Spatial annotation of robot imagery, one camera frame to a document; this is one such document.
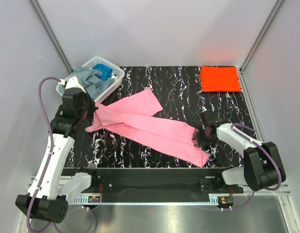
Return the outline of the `pink t-shirt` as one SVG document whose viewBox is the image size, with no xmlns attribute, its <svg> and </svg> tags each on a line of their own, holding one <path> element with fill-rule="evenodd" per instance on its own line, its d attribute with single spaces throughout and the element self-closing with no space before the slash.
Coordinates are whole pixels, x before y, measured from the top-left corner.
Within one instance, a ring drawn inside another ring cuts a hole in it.
<svg viewBox="0 0 300 233">
<path fill-rule="evenodd" d="M 163 107 L 149 88 L 107 106 L 97 102 L 96 107 L 88 133 L 107 129 L 197 167 L 203 167 L 210 156 L 195 146 L 194 127 L 154 116 Z"/>
</svg>

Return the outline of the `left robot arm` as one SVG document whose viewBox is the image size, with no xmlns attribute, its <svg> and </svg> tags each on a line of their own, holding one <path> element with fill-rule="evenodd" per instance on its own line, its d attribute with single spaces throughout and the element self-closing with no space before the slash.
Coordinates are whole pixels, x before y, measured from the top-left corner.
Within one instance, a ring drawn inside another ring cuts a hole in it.
<svg viewBox="0 0 300 233">
<path fill-rule="evenodd" d="M 50 123 L 50 136 L 37 176 L 27 194 L 18 195 L 15 202 L 28 221 L 39 219 L 61 223 L 68 205 L 78 195 L 98 189 L 97 171 L 90 168 L 81 168 L 67 183 L 59 186 L 66 158 L 84 125 L 85 117 L 94 110 L 94 101 L 81 88 L 65 90 L 62 104 Z"/>
</svg>

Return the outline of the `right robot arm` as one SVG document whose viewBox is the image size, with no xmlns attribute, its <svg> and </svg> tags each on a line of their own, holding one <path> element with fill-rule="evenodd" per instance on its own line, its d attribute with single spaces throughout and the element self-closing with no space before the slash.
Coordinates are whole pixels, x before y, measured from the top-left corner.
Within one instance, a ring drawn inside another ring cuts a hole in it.
<svg viewBox="0 0 300 233">
<path fill-rule="evenodd" d="M 219 192 L 227 192 L 232 185 L 245 185 L 252 191 L 276 191 L 286 180 L 278 147 L 273 142 L 262 142 L 240 130 L 255 131 L 241 123 L 232 123 L 226 118 L 217 118 L 213 112 L 200 114 L 203 128 L 193 133 L 192 140 L 200 148 L 223 141 L 243 157 L 242 167 L 224 170 L 215 180 Z"/>
</svg>

